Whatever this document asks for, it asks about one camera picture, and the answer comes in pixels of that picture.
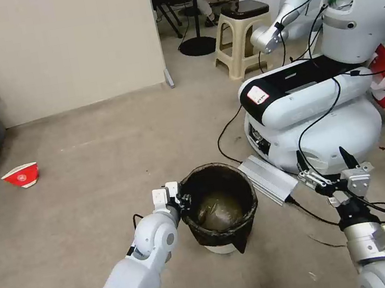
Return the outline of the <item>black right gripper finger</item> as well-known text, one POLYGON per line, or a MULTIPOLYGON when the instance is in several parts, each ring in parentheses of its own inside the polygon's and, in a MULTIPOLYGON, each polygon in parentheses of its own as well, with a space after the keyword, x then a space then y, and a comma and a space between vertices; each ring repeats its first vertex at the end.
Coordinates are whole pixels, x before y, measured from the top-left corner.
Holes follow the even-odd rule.
POLYGON ((373 171, 374 166, 369 162, 359 163, 358 160, 351 155, 347 150, 345 150, 342 146, 339 147, 339 152, 345 162, 345 165, 348 169, 361 169, 365 172, 373 171))
POLYGON ((317 193, 330 191, 331 181, 316 173, 313 168, 307 164, 306 158, 298 150, 296 151, 298 179, 307 187, 311 188, 317 193))

